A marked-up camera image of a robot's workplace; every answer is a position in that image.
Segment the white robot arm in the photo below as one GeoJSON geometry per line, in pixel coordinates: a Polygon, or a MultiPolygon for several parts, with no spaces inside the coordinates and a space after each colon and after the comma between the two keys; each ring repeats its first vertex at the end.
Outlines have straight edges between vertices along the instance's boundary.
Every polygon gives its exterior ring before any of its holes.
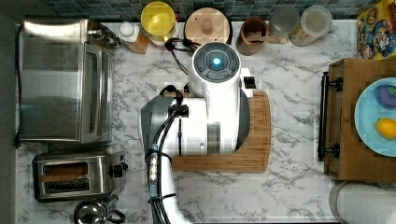
{"type": "Polygon", "coordinates": [[[141,108],[139,136],[154,224],[191,224],[177,205],[175,156],[232,154],[248,138],[253,96],[243,83],[248,76],[233,47],[205,43],[191,57],[190,95],[168,85],[141,108]]]}

